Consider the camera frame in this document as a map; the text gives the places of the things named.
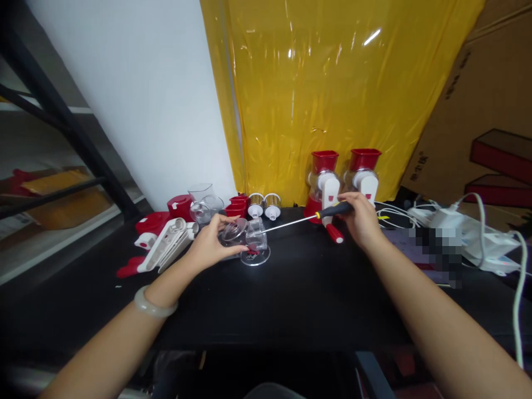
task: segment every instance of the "cardboard box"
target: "cardboard box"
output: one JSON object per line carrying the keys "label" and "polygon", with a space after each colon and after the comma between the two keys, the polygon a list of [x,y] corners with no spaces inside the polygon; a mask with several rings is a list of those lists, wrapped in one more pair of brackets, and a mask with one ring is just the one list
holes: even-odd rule
{"label": "cardboard box", "polygon": [[[442,204],[479,192],[488,225],[502,231],[530,219],[530,49],[532,1],[487,1],[425,126],[403,186]],[[475,203],[462,208],[478,217]]]}
{"label": "cardboard box", "polygon": [[[40,195],[50,194],[75,184],[87,181],[90,177],[83,173],[84,168],[65,168],[64,172],[53,170],[31,172],[39,179],[22,184],[25,188]],[[31,197],[15,196],[8,193],[9,179],[0,181],[0,204],[20,204],[31,201]],[[86,188],[64,198],[30,209],[29,214],[46,230],[60,230],[76,227],[99,215],[111,206],[104,193],[97,187]]]}

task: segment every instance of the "yellow package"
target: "yellow package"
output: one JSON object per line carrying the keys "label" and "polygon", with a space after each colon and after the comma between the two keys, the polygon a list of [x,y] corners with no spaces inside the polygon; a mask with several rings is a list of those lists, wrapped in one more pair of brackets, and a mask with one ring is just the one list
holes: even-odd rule
{"label": "yellow package", "polygon": [[401,177],[483,0],[201,0],[236,188],[304,205],[311,152]]}

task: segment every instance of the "transparent plastic part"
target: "transparent plastic part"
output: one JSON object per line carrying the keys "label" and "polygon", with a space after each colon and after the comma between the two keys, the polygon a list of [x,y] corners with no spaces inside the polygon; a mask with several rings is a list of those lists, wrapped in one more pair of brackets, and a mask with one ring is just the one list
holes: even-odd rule
{"label": "transparent plastic part", "polygon": [[225,247],[245,245],[245,235],[248,221],[244,218],[229,223],[221,234],[221,243]]}
{"label": "transparent plastic part", "polygon": [[240,261],[247,266],[258,266],[266,262],[270,257],[270,247],[266,246],[265,250],[248,251],[240,254]]}
{"label": "transparent plastic part", "polygon": [[201,201],[196,201],[190,207],[190,216],[198,224],[207,224],[212,217],[223,209],[223,201],[220,197],[208,195]]}
{"label": "transparent plastic part", "polygon": [[188,193],[192,196],[194,202],[201,201],[207,196],[215,196],[212,183],[202,183],[193,185],[188,189]]}
{"label": "transparent plastic part", "polygon": [[248,228],[245,232],[245,242],[251,250],[265,250],[268,247],[268,240],[266,233],[260,234],[264,231],[264,223],[261,218],[253,219],[248,222]]}
{"label": "transparent plastic part", "polygon": [[249,251],[240,254],[241,262],[247,266],[258,266],[270,257],[266,233],[261,234],[262,231],[264,231],[264,224],[261,218],[251,221],[240,218],[227,224],[218,235],[218,239],[225,247],[246,245]]}
{"label": "transparent plastic part", "polygon": [[240,260],[247,266],[258,266],[263,264],[270,257],[270,248],[266,233],[264,231],[264,223],[261,218],[253,219],[248,222],[248,227],[245,230],[245,244],[249,251],[240,254]]}

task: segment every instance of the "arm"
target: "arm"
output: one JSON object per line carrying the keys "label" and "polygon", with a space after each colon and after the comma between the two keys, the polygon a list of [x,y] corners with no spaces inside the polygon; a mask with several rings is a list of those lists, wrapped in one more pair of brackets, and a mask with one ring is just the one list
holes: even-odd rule
{"label": "arm", "polygon": [[347,226],[372,261],[438,386],[449,398],[530,398],[532,381],[460,306],[382,234],[375,209],[345,193]]}
{"label": "arm", "polygon": [[[185,256],[146,289],[145,298],[155,306],[170,308],[197,274],[227,256],[247,250],[242,245],[225,248],[218,242],[218,231],[234,219],[215,215]],[[117,397],[165,321],[139,311],[131,302],[81,348],[40,398]]]}

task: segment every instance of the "screwdriver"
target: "screwdriver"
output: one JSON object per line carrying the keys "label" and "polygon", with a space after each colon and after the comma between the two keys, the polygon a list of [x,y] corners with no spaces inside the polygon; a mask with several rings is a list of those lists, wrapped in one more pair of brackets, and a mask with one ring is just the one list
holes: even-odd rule
{"label": "screwdriver", "polygon": [[272,227],[272,228],[269,228],[269,229],[264,230],[264,231],[259,232],[259,233],[250,234],[248,237],[254,237],[254,236],[257,236],[259,234],[264,234],[264,233],[267,233],[269,231],[276,230],[276,229],[281,228],[281,227],[286,227],[286,226],[289,226],[291,224],[299,223],[299,222],[302,222],[302,221],[305,221],[305,220],[310,220],[310,219],[314,219],[314,218],[323,219],[324,217],[327,217],[327,216],[334,216],[336,214],[349,213],[352,210],[353,210],[353,205],[351,205],[347,201],[340,201],[340,202],[338,202],[338,203],[336,203],[336,204],[334,204],[334,205],[332,205],[330,207],[327,207],[325,209],[322,209],[321,211],[316,212],[315,215],[309,216],[308,218],[303,218],[303,219],[296,220],[295,222],[290,222],[290,223],[282,224],[281,226]]}

